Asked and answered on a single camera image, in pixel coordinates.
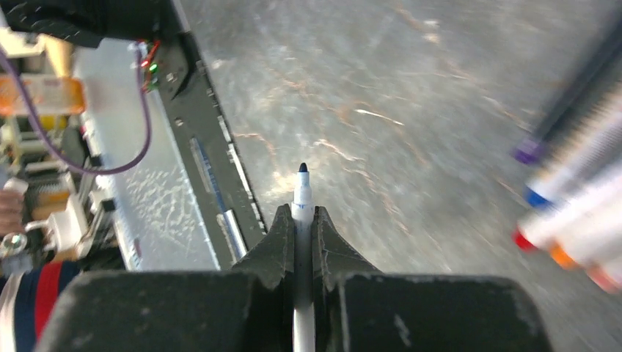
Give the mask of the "large blue white marker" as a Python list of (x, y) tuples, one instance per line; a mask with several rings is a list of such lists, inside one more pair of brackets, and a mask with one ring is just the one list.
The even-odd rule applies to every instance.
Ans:
[(312, 297), (312, 234), (315, 214), (307, 165), (301, 163), (296, 174), (290, 204), (295, 225), (293, 270), (293, 350), (315, 350), (315, 310)]

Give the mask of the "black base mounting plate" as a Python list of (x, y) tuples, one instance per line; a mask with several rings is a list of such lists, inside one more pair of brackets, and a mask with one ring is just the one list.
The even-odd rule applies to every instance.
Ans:
[(155, 62), (159, 95), (213, 260), (228, 269), (263, 239), (263, 217), (193, 36), (163, 37)]

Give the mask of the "dark blue capped marker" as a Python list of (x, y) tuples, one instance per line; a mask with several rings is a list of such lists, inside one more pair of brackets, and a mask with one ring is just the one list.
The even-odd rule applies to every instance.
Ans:
[(594, 106), (526, 184), (524, 198), (536, 208), (555, 201), (621, 145), (621, 99)]

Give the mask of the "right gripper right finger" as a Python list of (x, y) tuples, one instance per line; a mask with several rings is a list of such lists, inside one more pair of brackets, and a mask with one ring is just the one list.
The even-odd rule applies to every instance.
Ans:
[(530, 295), (500, 276), (383, 273), (336, 230), (312, 225), (318, 351), (551, 351)]

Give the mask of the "purple capped marker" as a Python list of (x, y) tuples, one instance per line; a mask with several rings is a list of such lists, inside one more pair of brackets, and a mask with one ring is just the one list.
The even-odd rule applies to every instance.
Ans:
[(578, 114), (588, 96), (608, 83), (620, 61), (621, 23), (617, 23), (588, 51), (569, 83), (546, 105), (541, 121), (516, 146), (513, 157), (523, 164), (538, 161), (547, 144)]

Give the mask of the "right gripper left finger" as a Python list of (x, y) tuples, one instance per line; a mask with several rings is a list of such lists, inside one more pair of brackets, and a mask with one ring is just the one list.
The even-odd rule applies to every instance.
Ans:
[(227, 271), (91, 271), (59, 297), (38, 351), (290, 351), (290, 208)]

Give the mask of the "red capped marker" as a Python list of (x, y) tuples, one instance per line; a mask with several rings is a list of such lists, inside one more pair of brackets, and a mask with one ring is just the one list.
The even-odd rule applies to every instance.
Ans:
[(621, 162), (600, 171), (565, 199), (529, 213), (517, 222), (514, 243), (522, 250), (547, 249), (562, 230), (592, 210), (621, 197)]

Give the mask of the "orange capped marker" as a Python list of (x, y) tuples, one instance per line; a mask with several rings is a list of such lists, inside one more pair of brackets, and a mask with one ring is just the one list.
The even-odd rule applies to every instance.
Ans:
[(585, 267), (621, 253), (621, 210), (608, 208), (580, 219), (549, 250), (563, 268)]

